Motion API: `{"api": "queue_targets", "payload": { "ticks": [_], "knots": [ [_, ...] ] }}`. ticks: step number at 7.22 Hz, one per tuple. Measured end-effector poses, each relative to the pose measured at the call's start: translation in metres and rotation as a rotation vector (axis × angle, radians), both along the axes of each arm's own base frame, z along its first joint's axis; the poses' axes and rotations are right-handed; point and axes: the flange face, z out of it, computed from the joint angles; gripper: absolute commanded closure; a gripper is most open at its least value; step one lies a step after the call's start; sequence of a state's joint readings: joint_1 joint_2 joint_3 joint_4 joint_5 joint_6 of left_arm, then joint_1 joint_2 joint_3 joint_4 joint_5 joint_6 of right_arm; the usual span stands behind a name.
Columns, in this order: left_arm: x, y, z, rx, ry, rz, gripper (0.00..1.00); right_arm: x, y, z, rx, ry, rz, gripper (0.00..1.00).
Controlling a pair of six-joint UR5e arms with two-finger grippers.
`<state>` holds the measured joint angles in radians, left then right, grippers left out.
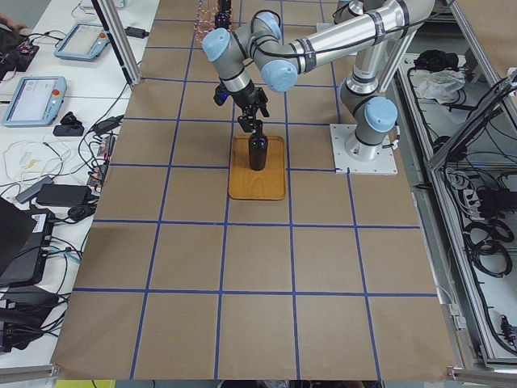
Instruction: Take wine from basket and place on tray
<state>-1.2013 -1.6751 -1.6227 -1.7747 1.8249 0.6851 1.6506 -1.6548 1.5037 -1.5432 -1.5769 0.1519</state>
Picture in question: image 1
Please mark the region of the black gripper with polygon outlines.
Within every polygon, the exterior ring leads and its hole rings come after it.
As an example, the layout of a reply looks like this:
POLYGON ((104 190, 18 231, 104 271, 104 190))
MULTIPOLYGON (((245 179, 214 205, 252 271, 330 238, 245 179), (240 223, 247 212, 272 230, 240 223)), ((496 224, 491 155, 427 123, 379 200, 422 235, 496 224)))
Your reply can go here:
POLYGON ((263 128, 261 117, 267 117, 267 96, 261 87, 249 82, 243 89, 231 92, 236 105, 242 110, 237 122, 245 133, 260 133, 263 128))

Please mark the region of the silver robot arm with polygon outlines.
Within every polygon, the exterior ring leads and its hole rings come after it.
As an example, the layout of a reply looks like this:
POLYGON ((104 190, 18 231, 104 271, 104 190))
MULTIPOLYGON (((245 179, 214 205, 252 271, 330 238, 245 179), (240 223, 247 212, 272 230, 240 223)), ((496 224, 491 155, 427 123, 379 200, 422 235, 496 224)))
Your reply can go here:
POLYGON ((379 57, 388 41, 416 32, 433 7, 432 1, 384 1, 377 8, 366 6, 361 15, 287 44, 280 42, 276 14, 257 11, 249 23, 233 32, 218 28, 204 37, 204 53, 221 81, 213 99, 221 106, 232 98, 242 110, 237 121, 243 130, 260 133, 262 122, 257 115, 269 115, 267 97, 247 73, 246 59, 258 67, 272 91, 285 92, 296 85, 299 75, 355 53, 355 64, 343 81, 340 98, 356 120, 355 138, 365 146, 378 146, 397 119, 391 115, 382 123, 374 116, 395 109, 377 92, 379 57))

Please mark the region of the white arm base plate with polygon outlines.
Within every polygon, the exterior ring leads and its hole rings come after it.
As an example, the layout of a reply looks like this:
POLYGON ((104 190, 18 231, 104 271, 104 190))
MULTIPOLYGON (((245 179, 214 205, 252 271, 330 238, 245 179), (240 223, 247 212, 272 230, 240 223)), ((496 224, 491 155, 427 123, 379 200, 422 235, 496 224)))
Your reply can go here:
POLYGON ((398 173, 389 135, 380 145, 365 145, 355 136, 356 124, 331 124, 330 138, 337 174, 396 175, 398 173))

